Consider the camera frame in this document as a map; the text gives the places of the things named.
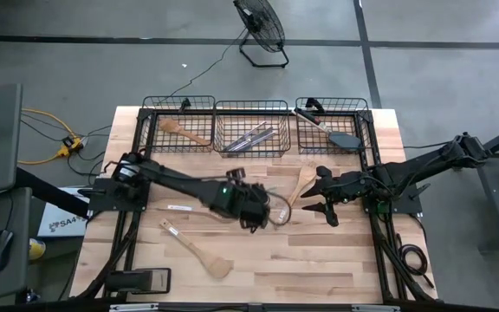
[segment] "black wire basket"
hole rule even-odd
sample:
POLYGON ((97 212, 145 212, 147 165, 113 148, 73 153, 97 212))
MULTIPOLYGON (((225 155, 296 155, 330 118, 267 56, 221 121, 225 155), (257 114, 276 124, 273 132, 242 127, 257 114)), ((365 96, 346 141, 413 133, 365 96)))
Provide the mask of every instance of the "black wire basket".
POLYGON ((155 153, 211 152, 215 129, 214 105, 215 98, 209 95, 147 96, 142 106, 146 110, 146 118, 141 128, 140 148, 151 148, 155 153), (157 119, 153 130, 152 118, 157 119), (174 120, 186 132, 203 139, 203 143, 179 133, 164 131, 162 126, 165 120, 174 120), (153 137, 152 144, 147 145, 150 136, 153 137))
POLYGON ((213 149, 224 158, 281 157, 290 149, 286 101, 218 101, 213 149))
POLYGON ((373 116, 365 99, 361 98, 298 98, 296 107, 323 121, 333 132, 342 132, 361 140, 360 148, 340 148, 328 139, 328 134, 301 118, 297 119, 300 154, 349 154, 371 148, 369 126, 373 116))

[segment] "concrete floor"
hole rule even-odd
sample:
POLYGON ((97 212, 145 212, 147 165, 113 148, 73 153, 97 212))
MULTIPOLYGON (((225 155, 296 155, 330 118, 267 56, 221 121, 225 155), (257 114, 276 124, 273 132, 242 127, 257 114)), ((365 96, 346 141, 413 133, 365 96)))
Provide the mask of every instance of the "concrete floor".
MULTIPOLYGON (((271 3, 288 39, 360 39, 352 0, 271 3)), ((499 42, 499 1, 362 0, 361 4, 369 40, 499 42)), ((232 39, 242 28, 227 0, 0 0, 0 34, 232 39)), ((52 112, 75 131, 86 133, 110 124, 118 105, 140 105, 146 95, 169 94, 186 84, 224 48, 0 43, 0 84, 22 83, 25 107, 52 112)), ((310 95, 370 101, 360 47, 287 46, 286 50, 291 61, 286 69, 260 70, 231 49, 224 61, 181 94, 289 103, 310 95)), ((256 46, 248 51, 260 61, 278 56, 256 46)), ((379 48, 371 49, 371 54, 380 103, 396 109, 406 145, 448 140, 463 131, 481 140, 499 133, 499 49, 379 48)), ((49 135, 62 135, 39 127, 49 135)), ((104 150, 106 141, 92 138, 86 154, 104 150)), ((23 127, 20 159, 47 157, 54 152, 54 143, 23 127)), ((419 153, 409 150, 407 156, 419 153)), ((82 171, 92 166, 79 159, 74 163, 82 171)), ((56 185, 86 182, 63 161, 29 170, 56 185)), ((499 236, 499 224, 476 172, 446 172, 427 182, 432 186, 421 200, 440 298, 499 308, 499 255, 482 257, 476 249, 499 236)), ((74 255, 62 257, 33 269, 37 272, 32 274, 33 284, 44 300, 56 299, 74 259, 74 255)))

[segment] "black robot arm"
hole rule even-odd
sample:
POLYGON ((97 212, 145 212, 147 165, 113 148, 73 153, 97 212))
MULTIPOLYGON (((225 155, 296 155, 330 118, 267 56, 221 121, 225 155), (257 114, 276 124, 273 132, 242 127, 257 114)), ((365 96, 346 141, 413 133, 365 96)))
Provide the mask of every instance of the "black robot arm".
POLYGON ((397 200, 405 188, 451 168, 476 168, 491 155, 476 137, 467 133, 458 135, 436 151, 401 163, 387 163, 367 168, 365 172, 345 172, 333 177, 330 170, 317 168, 320 177, 303 198, 315 195, 325 197, 326 203, 304 207, 304 210, 325 213, 327 222, 338 225, 334 205, 356 198, 368 197, 380 203, 397 200))
POLYGON ((149 181, 197 198, 211 211, 223 218, 239 219, 244 229, 253 232, 267 225, 269 196, 263 185, 242 182, 244 177, 240 168, 227 172, 222 180, 193 178, 139 153, 125 153, 113 172, 113 195, 118 201, 135 202, 149 181))

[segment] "wooden spoon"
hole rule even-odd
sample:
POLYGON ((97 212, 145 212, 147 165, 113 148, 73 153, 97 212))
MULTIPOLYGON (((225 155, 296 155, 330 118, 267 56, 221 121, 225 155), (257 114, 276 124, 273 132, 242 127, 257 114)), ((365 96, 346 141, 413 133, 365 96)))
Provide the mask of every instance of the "wooden spoon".
POLYGON ((288 199, 288 203, 290 206, 293 206, 295 200, 300 195, 301 190, 308 185, 311 181, 315 180, 315 176, 317 175, 317 164, 314 161, 310 161, 305 166, 303 166, 300 170, 300 177, 298 178, 298 184, 295 186, 294 192, 292 196, 288 199))
POLYGON ((203 138, 198 137, 196 134, 186 131, 178 124, 178 121, 172 119, 163 119, 159 121, 159 129, 165 131, 166 133, 177 133, 190 140, 194 140, 197 143, 208 146, 211 143, 203 138))
POLYGON ((225 260, 222 257, 212 255, 206 251, 200 250, 196 245, 188 239, 184 234, 177 230, 167 219, 162 219, 159 223, 163 228, 169 231, 176 237, 184 246, 186 246, 199 259, 199 262, 207 269, 211 276, 215 278, 223 278, 227 276, 234 263, 231 260, 225 260))

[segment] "wooden tabletop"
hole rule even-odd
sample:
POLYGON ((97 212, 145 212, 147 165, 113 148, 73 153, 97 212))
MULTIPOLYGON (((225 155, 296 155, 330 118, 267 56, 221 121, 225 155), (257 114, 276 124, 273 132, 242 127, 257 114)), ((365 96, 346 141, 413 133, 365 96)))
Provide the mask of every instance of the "wooden tabletop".
MULTIPOLYGON (((122 153, 130 151, 138 109, 117 107, 104 164, 118 160, 122 153)), ((382 161, 404 161, 395 112, 376 109, 373 110, 373 118, 382 161)), ((290 118, 290 122, 292 148, 282 158, 223 159, 213 152, 154 153, 152 159, 193 177, 224 175, 230 169, 243 166, 248 182, 259 181, 286 198, 295 188, 301 165, 309 159, 331 168, 335 175, 360 169, 356 155, 298 154, 294 118, 290 118)), ((194 198, 152 185, 147 210, 142 214, 133 267, 171 268, 172 288, 167 295, 130 296, 129 300, 381 302, 371 226, 362 211, 361 202, 357 200, 348 205, 336 205, 340 225, 331 227, 323 214, 301 209, 321 200, 321 197, 298 199, 290 224, 277 230, 269 225, 250 234, 240 229, 238 222, 221 222, 205 209, 197 214, 159 211, 157 208, 168 205, 197 209, 201 204, 194 198), (224 279, 211 277, 178 240, 159 226, 161 218, 168 218, 200 249, 233 260, 234 269, 224 279)), ((108 260, 117 215, 116 212, 103 212, 87 226, 71 296, 81 293, 108 260)), ((404 244, 415 244, 428 256, 423 232, 414 220, 396 215, 394 226, 404 244)), ((392 267, 387 266, 392 293, 397 294, 392 267)), ((427 275, 433 280, 430 267, 427 275)), ((436 290, 430 289, 422 277, 416 280, 428 294, 437 296, 436 290)))

